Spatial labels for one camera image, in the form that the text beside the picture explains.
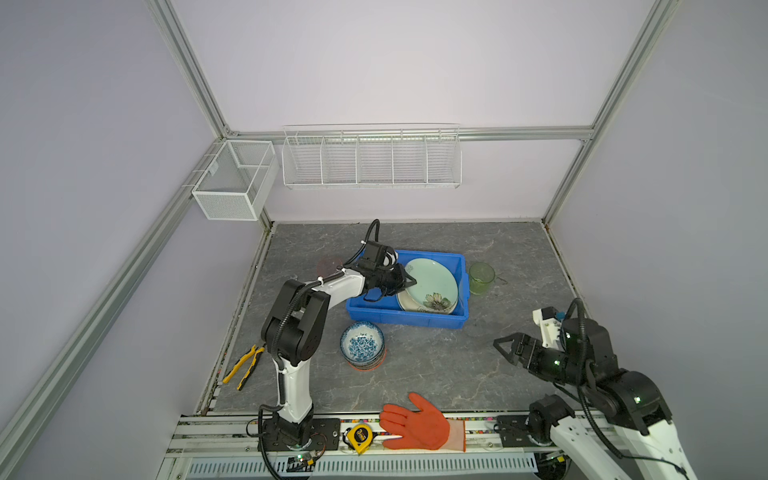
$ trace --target white wire basket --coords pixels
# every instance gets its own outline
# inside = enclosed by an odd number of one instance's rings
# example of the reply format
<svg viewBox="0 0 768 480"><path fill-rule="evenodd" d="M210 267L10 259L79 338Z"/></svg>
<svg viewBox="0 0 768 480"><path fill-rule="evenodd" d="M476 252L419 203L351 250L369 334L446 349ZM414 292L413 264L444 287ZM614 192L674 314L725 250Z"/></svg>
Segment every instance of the white wire basket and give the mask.
<svg viewBox="0 0 768 480"><path fill-rule="evenodd" d="M378 124L285 127L288 188L458 187L458 125Z"/></svg>
<svg viewBox="0 0 768 480"><path fill-rule="evenodd" d="M192 194L210 220L259 220L279 169L271 141L227 140Z"/></svg>

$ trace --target plate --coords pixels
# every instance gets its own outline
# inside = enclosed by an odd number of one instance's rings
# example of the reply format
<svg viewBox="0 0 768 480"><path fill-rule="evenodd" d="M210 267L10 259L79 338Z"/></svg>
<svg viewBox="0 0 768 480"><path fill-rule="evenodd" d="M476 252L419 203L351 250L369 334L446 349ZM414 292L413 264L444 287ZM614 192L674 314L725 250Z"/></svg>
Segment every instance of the plate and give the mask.
<svg viewBox="0 0 768 480"><path fill-rule="evenodd" d="M453 304L452 307L450 307L447 310L443 310L441 312L428 310L423 305L419 305L418 303L416 303L416 301L413 298L411 298L411 296L405 290L397 294L397 303L398 305L400 305L400 308L405 312L443 313L445 315L450 315L451 313L453 313L453 310L455 310L456 306L458 305L458 302L456 302Z"/></svg>
<svg viewBox="0 0 768 480"><path fill-rule="evenodd" d="M458 302L458 286L453 274L441 263L429 258L415 258L406 265L416 285L406 292L430 313L450 313Z"/></svg>

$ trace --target orange glove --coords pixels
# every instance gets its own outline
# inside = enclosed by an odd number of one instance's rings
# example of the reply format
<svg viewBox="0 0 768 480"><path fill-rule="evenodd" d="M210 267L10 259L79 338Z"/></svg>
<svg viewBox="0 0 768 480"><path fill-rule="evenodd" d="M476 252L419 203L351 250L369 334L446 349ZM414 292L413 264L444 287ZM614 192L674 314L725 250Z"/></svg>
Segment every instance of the orange glove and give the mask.
<svg viewBox="0 0 768 480"><path fill-rule="evenodd" d="M398 405L384 405L379 425L400 439L384 441L388 449L466 450L464 420L448 420L418 393L409 393L420 411L411 412Z"/></svg>

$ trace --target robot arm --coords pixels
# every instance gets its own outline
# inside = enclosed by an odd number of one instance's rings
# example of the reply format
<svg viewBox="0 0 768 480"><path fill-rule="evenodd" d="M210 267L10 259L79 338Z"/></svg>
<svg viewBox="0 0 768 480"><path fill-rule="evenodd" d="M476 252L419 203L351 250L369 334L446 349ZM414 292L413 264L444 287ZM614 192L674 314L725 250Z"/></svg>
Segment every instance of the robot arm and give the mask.
<svg viewBox="0 0 768 480"><path fill-rule="evenodd" d="M579 389L582 409L595 434L614 456L637 459L644 478L694 480L696 475L664 397L642 373L619 368L607 330L587 318L560 321L552 307L534 311L533 317L542 340L513 333L494 340L494 347L511 364L546 382ZM504 343L511 343L509 351L502 348ZM622 454L595 428L587 400L614 425L629 455ZM527 433L539 445L554 443L590 480L628 478L559 396L546 396L531 404Z"/></svg>
<svg viewBox="0 0 768 480"><path fill-rule="evenodd" d="M294 445L309 441L310 359L323 336L328 309L374 289L389 296L415 284L397 263L393 248L372 240L364 245L362 256L333 275L308 284L286 281L261 329L277 372L277 428Z"/></svg>

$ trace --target ventilation grille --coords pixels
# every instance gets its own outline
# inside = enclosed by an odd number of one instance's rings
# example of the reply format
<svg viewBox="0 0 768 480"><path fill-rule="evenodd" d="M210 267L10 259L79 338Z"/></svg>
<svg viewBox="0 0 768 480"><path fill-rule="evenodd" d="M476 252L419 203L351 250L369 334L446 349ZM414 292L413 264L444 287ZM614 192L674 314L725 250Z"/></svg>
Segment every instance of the ventilation grille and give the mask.
<svg viewBox="0 0 768 480"><path fill-rule="evenodd" d="M287 457L273 461L277 472L293 476L443 476L472 473L537 472L532 453L448 453L424 455L328 455L317 462L311 474L286 473ZM196 458L187 478L259 478L269 477L261 457Z"/></svg>

